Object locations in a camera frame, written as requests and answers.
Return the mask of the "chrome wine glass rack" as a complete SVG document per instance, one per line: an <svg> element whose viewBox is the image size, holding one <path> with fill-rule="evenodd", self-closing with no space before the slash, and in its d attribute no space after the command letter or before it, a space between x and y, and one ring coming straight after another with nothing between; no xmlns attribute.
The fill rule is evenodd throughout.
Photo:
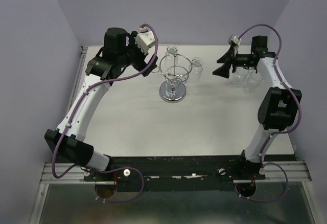
<svg viewBox="0 0 327 224"><path fill-rule="evenodd" d="M186 97L186 86L195 84L191 79L191 61L182 54L178 56L178 61L174 65L166 68L164 64L165 55L157 63L157 68L152 73L160 73L164 77L164 82L159 88L159 95L162 100L168 103L178 103Z"/></svg>

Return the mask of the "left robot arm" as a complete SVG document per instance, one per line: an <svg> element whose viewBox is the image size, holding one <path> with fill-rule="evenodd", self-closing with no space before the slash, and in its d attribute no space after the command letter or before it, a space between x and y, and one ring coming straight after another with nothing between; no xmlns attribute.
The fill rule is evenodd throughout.
<svg viewBox="0 0 327 224"><path fill-rule="evenodd" d="M146 62L152 47L155 53ZM139 75L146 77L156 68L157 51L158 38L149 24L142 24L139 31L131 33L122 28L107 29L103 46L87 64L72 107L57 128L48 129L44 135L53 152L53 172L56 171L57 157L61 157L77 166L95 169L103 181L113 176L109 156L84 142L88 126L100 101L115 82Z"/></svg>

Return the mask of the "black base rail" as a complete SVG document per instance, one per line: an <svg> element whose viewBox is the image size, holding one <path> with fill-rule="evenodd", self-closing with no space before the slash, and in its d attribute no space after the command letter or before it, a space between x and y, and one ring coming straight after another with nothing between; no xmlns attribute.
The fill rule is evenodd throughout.
<svg viewBox="0 0 327 224"><path fill-rule="evenodd" d="M108 170L91 171L84 180L97 184L116 181L120 192L232 191L234 181L263 180L261 165L241 155L112 157Z"/></svg>

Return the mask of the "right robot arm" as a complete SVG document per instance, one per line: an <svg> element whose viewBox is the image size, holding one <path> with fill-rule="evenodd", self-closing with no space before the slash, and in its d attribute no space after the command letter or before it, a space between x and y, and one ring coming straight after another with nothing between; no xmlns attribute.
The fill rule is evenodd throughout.
<svg viewBox="0 0 327 224"><path fill-rule="evenodd" d="M240 54L238 48L241 39L231 36L228 41L228 51L217 60L221 64L213 71L213 75L229 78L239 68L254 70L261 75L268 86L267 93L258 109L259 126L248 145L242 152L245 161L236 164L235 173L239 178L246 179L253 174L251 163L262 163L272 141L286 129L295 128L299 124L299 104L302 93L293 89L283 76L279 64L278 53L268 50L267 36L252 38L249 54Z"/></svg>

